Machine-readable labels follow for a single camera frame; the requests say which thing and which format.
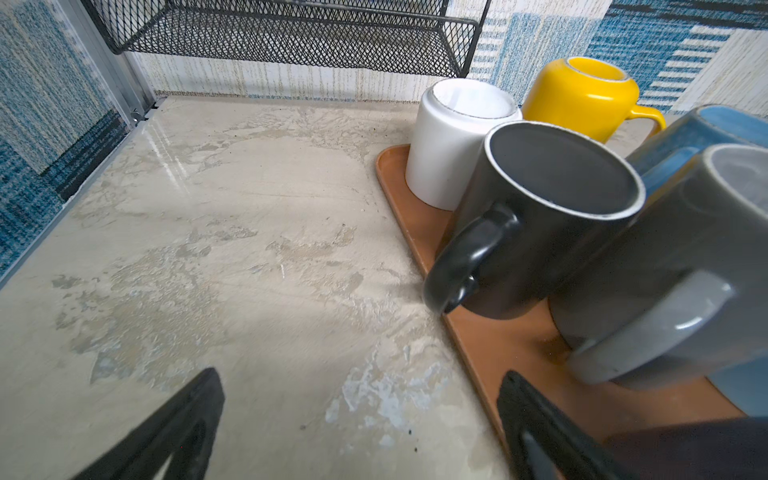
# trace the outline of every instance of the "metal mesh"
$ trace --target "metal mesh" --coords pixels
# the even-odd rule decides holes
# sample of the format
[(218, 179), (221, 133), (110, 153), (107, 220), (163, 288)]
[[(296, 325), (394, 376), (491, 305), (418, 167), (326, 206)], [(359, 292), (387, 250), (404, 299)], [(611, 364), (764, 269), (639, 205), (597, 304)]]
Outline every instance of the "metal mesh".
[(468, 74), (483, 21), (445, 17), (448, 0), (82, 1), (116, 54), (144, 51), (441, 77)]

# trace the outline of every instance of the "brown tray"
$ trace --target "brown tray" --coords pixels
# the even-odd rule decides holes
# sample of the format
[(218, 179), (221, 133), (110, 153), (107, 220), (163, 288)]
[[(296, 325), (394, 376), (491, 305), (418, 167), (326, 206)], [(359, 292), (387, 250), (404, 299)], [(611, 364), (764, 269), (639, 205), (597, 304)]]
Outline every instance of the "brown tray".
[[(408, 151), (409, 145), (384, 150), (376, 160), (376, 174), (416, 263), (426, 274), (451, 213), (430, 207), (408, 189)], [(508, 370), (520, 372), (598, 441), (614, 433), (744, 416), (705, 378), (644, 392), (613, 383), (582, 385), (564, 366), (570, 348), (555, 328), (546, 300), (514, 320), (492, 320), (462, 307), (443, 319), (502, 441), (496, 399)]]

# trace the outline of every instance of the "white mug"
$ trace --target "white mug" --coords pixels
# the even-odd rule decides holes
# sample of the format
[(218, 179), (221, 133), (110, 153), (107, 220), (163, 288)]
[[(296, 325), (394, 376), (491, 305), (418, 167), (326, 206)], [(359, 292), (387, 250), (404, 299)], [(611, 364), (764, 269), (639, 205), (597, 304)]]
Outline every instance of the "white mug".
[(482, 81), (449, 78), (422, 96), (406, 183), (421, 201), (455, 210), (475, 169), (485, 135), (496, 125), (521, 120), (509, 94)]

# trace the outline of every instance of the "yellow mug handle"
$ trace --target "yellow mug handle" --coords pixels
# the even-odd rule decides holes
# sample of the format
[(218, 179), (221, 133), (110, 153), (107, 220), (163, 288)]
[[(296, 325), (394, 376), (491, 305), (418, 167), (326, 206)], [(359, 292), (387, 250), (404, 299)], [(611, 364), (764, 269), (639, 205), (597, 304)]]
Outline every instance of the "yellow mug handle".
[(631, 110), (629, 110), (629, 115), (627, 116), (627, 120), (632, 120), (634, 118), (650, 118), (651, 120), (656, 122), (656, 126), (654, 126), (654, 129), (650, 131), (647, 137), (645, 137), (646, 140), (653, 137), (655, 134), (659, 133), (664, 128), (667, 128), (667, 121), (664, 120), (664, 114), (662, 114), (660, 111), (658, 111), (655, 108), (635, 105), (632, 107)]

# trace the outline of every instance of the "gray mug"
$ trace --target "gray mug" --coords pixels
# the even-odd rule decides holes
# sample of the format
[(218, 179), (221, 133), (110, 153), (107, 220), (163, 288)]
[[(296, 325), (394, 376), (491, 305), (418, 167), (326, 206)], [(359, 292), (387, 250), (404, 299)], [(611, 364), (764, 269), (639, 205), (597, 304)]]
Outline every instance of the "gray mug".
[(550, 297), (582, 382), (655, 388), (768, 354), (768, 150), (692, 162)]

